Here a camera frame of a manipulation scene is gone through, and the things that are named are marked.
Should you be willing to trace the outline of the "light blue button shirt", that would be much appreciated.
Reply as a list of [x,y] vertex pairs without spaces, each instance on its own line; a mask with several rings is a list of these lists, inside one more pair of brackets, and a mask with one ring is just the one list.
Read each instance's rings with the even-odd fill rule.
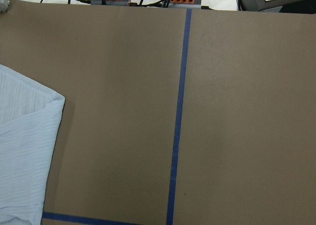
[[0,222],[41,223],[64,96],[0,68]]

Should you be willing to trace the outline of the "brown paper table cover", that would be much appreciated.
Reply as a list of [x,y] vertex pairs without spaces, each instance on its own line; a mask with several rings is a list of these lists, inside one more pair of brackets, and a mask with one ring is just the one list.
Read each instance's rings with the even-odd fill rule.
[[43,224],[315,224],[314,15],[11,0],[0,62],[66,99]]

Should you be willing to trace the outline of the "right orange usb hub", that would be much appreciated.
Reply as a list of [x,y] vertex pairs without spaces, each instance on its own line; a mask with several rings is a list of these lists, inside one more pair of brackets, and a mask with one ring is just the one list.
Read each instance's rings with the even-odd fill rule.
[[186,8],[186,9],[201,9],[202,0],[163,0],[162,7],[165,8]]

